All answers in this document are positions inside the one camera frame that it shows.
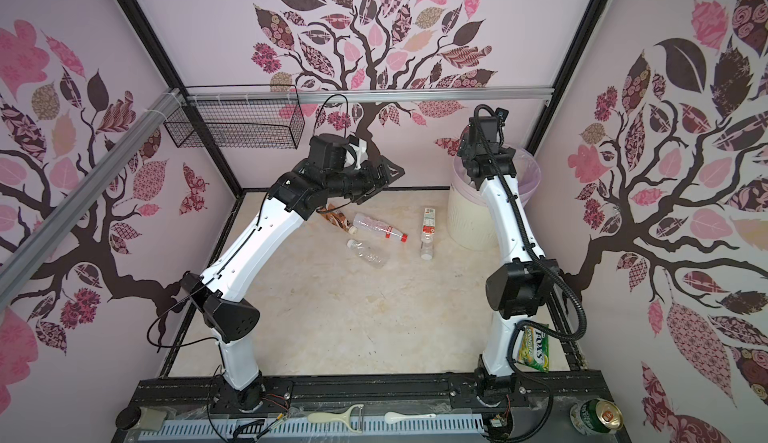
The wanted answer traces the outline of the white red label bottle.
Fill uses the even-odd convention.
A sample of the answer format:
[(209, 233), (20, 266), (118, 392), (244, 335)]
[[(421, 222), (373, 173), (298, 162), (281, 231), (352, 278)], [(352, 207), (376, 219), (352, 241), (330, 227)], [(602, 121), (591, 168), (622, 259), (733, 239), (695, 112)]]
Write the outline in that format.
[(436, 210), (434, 208), (425, 208), (422, 220), (421, 247), (420, 256), (425, 261), (433, 259), (434, 255), (434, 237), (436, 231)]

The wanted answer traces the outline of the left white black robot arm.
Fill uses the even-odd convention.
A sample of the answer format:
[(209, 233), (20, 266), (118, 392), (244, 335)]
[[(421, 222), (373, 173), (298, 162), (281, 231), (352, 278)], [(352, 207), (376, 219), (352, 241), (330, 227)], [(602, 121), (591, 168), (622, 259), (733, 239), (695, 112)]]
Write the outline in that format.
[(259, 311), (246, 299), (256, 275), (279, 246), (332, 198), (363, 203), (404, 175), (384, 156), (369, 159), (364, 140), (350, 135), (311, 138), (309, 154), (268, 190), (257, 216), (213, 264), (181, 280), (216, 341), (223, 378), (242, 412), (264, 398), (251, 333)]

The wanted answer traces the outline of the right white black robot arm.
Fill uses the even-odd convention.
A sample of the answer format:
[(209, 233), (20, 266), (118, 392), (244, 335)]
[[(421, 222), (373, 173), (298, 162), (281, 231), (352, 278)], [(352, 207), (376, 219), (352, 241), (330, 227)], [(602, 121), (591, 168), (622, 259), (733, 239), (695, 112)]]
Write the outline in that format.
[(513, 363), (522, 336), (515, 326), (533, 322), (553, 288), (536, 261), (555, 269), (533, 236), (519, 193), (515, 150), (501, 142), (502, 122), (495, 116), (474, 116), (462, 134), (459, 157), (474, 189), (488, 208), (497, 235), (501, 264), (485, 283), (493, 311), (490, 337), (476, 374), (483, 391), (519, 384)]

